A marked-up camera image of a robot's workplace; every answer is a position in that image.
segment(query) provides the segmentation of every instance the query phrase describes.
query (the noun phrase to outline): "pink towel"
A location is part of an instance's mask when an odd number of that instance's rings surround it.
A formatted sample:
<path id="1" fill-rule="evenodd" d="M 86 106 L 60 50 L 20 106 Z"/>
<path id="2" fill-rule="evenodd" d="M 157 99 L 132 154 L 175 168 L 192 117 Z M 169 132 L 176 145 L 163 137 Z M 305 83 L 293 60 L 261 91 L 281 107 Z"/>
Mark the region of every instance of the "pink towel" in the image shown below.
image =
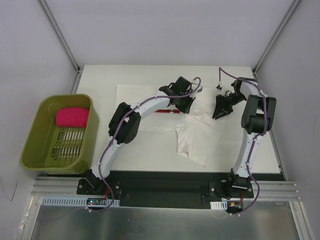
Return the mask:
<path id="1" fill-rule="evenodd" d="M 60 109 L 55 118 L 58 127 L 85 128 L 89 117 L 89 109 L 82 107 L 67 107 Z"/>

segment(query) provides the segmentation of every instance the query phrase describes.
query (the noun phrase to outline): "plastic basket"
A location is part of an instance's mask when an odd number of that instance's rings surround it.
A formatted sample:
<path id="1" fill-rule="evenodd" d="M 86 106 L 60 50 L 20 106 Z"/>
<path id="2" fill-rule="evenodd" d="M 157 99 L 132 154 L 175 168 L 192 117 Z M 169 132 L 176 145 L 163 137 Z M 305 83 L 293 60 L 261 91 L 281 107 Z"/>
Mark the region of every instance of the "plastic basket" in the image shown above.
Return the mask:
<path id="1" fill-rule="evenodd" d="M 86 128 L 58 127 L 58 110 L 69 107 L 89 109 Z M 48 174 L 81 174 L 92 164 L 99 117 L 91 98 L 85 94 L 55 95 L 39 106 L 26 140 L 21 164 L 28 170 Z"/>

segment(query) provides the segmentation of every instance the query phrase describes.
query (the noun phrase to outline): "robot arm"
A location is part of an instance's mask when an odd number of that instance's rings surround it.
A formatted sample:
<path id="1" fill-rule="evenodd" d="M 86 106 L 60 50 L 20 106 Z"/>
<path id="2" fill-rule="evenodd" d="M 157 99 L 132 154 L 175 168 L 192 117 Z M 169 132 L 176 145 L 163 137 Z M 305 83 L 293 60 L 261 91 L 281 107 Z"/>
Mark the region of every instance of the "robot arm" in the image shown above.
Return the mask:
<path id="1" fill-rule="evenodd" d="M 162 91 L 157 91 L 157 93 L 155 94 L 155 96 L 165 96 L 166 94 Z M 112 120 L 109 124 L 109 128 L 116 128 L 119 123 L 119 120 L 121 119 L 120 117 L 117 116 L 121 116 L 123 117 L 123 115 L 121 113 L 123 113 L 125 109 L 134 109 L 136 106 L 138 106 L 139 103 L 135 103 L 135 104 L 131 104 L 131 105 L 127 105 L 126 103 L 121 103 L 119 105 L 119 107 L 117 108 L 117 110 L 115 111 Z M 170 99 L 169 98 L 156 98 L 156 99 L 152 99 L 148 102 L 146 102 L 142 107 L 136 109 L 134 111 L 134 113 L 130 116 L 130 118 L 128 118 L 128 120 L 126 121 L 126 123 L 124 123 L 125 125 L 133 125 L 134 122 L 131 120 L 134 119 L 135 121 L 135 125 L 136 127 L 134 127 L 133 130 L 131 130 L 129 137 L 121 137 L 121 139 L 118 139 L 118 141 L 114 141 L 111 145 L 111 147 L 109 148 L 109 150 L 105 153 L 105 155 L 103 156 L 102 162 L 101 164 L 98 162 L 93 168 L 92 168 L 92 173 L 100 178 L 100 174 L 99 174 L 99 165 L 101 165 L 101 172 L 102 172 L 102 176 L 103 178 L 106 178 L 109 173 L 110 173 L 110 169 L 113 165 L 113 163 L 115 162 L 115 159 L 118 155 L 118 153 L 120 152 L 120 150 L 129 142 L 131 142 L 133 140 L 133 138 L 136 136 L 137 131 L 138 131 L 138 127 L 139 127 L 139 123 L 140 120 L 144 119 L 146 116 L 154 113 L 155 111 L 159 110 L 159 109 L 164 109 L 166 107 L 168 107 L 170 105 Z M 108 137 L 108 143 L 112 140 L 113 136 L 114 136 L 115 131 L 110 130 L 109 134 L 111 134 Z"/>
<path id="2" fill-rule="evenodd" d="M 236 196 L 239 192 L 245 192 L 251 187 L 250 172 L 256 151 L 265 134 L 265 121 L 266 131 L 269 131 L 273 124 L 276 108 L 276 99 L 265 95 L 255 79 L 238 78 L 232 86 L 233 93 L 228 96 L 216 96 L 216 107 L 213 113 L 214 119 L 227 116 L 233 112 L 232 106 L 243 100 L 246 101 L 241 118 L 243 139 L 238 158 L 227 181 L 216 187 L 217 194 L 226 198 Z"/>
<path id="3" fill-rule="evenodd" d="M 131 105 L 122 102 L 109 123 L 108 145 L 102 153 L 100 161 L 93 166 L 93 175 L 99 179 L 104 179 L 109 175 L 118 153 L 136 137 L 140 121 L 148 115 L 170 105 L 175 105 L 182 113 L 188 114 L 196 94 L 202 91 L 200 83 L 200 81 L 199 83 L 189 82 L 185 78 L 179 77 L 175 83 L 160 87 L 155 95 L 140 102 Z M 127 114 L 128 116 L 121 124 L 122 118 Z"/>

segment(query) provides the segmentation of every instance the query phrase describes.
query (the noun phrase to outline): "white wall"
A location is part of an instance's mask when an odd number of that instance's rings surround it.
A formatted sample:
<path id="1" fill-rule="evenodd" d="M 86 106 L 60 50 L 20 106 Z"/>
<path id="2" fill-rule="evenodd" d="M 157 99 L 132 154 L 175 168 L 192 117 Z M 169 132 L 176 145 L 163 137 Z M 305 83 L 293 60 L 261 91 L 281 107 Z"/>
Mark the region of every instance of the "white wall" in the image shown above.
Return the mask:
<path id="1" fill-rule="evenodd" d="M 35 113 L 46 97 L 70 92 L 75 71 L 36 0 L 1 1 L 0 49 L 0 239 L 10 240 L 35 179 L 19 162 Z"/>
<path id="2" fill-rule="evenodd" d="M 258 73 L 277 98 L 273 131 L 288 180 L 301 187 L 303 203 L 320 239 L 320 1 L 302 1 Z"/>
<path id="3" fill-rule="evenodd" d="M 293 0 L 48 0 L 86 64 L 255 67 Z"/>

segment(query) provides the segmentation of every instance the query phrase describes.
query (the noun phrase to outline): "metal frame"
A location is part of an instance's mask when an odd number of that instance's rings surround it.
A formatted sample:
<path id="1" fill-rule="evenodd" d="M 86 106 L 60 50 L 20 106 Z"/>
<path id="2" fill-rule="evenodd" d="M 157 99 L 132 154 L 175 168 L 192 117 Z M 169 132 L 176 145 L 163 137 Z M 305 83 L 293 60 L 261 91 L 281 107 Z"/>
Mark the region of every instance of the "metal frame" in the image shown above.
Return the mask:
<path id="1" fill-rule="evenodd" d="M 303 203 L 290 201 L 289 204 L 300 240 L 315 240 Z"/>
<path id="2" fill-rule="evenodd" d="M 88 207 L 87 200 L 96 199 L 87 196 L 44 196 L 42 198 L 42 206 L 58 206 L 58 207 Z M 92 207 L 101 208 L 111 204 L 111 207 L 119 207 L 120 201 L 112 199 L 101 200 L 99 204 L 90 204 Z"/>
<path id="3" fill-rule="evenodd" d="M 285 27 L 287 26 L 289 20 L 291 19 L 293 14 L 296 12 L 297 7 L 301 3 L 301 1 L 302 0 L 293 0 L 293 2 L 291 3 L 290 7 L 288 8 L 288 10 L 286 11 L 284 17 L 282 18 L 279 26 L 275 30 L 275 32 L 272 35 L 270 41 L 268 42 L 266 48 L 264 49 L 259 61 L 257 62 L 256 66 L 254 67 L 253 75 L 256 75 L 257 72 L 260 70 L 260 68 L 263 65 L 263 63 L 265 62 L 267 56 L 269 55 L 269 53 L 271 52 L 272 48 L 276 44 L 276 42 L 279 39 L 280 35 L 284 31 Z"/>
<path id="4" fill-rule="evenodd" d="M 56 37 L 58 38 L 59 42 L 61 43 L 61 47 L 63 48 L 65 54 L 67 55 L 67 57 L 69 58 L 74 70 L 76 70 L 77 72 L 79 72 L 79 65 L 75 59 L 75 56 L 73 55 L 73 53 L 70 50 L 70 47 L 64 37 L 64 35 L 62 34 L 60 27 L 58 26 L 54 15 L 52 14 L 49 5 L 47 4 L 46 0 L 37 0 L 37 2 L 39 3 L 44 15 L 46 16 L 48 22 L 50 23 L 52 30 L 54 31 Z"/>
<path id="5" fill-rule="evenodd" d="M 75 75 L 75 78 L 74 78 L 74 81 L 73 81 L 73 84 L 72 84 L 72 88 L 71 88 L 71 91 L 70 91 L 71 94 L 76 94 L 77 93 L 78 87 L 79 87 L 79 84 L 80 84 L 80 80 L 81 80 L 81 77 L 82 77 L 82 72 L 83 72 L 83 68 L 80 67 L 79 71 L 77 71 L 77 73 Z"/>
<path id="6" fill-rule="evenodd" d="M 19 235 L 16 237 L 17 240 L 31 239 L 34 227 L 36 225 L 42 199 L 42 196 L 31 197 L 30 204 L 25 212 L 25 218 L 19 226 Z"/>
<path id="7" fill-rule="evenodd" d="M 96 195 L 78 195 L 77 188 L 82 177 L 38 176 L 35 179 L 31 196 L 88 197 Z M 260 185 L 259 201 L 301 202 L 301 194 L 297 184 L 292 181 L 258 181 Z M 252 181 L 254 192 L 258 189 Z"/>

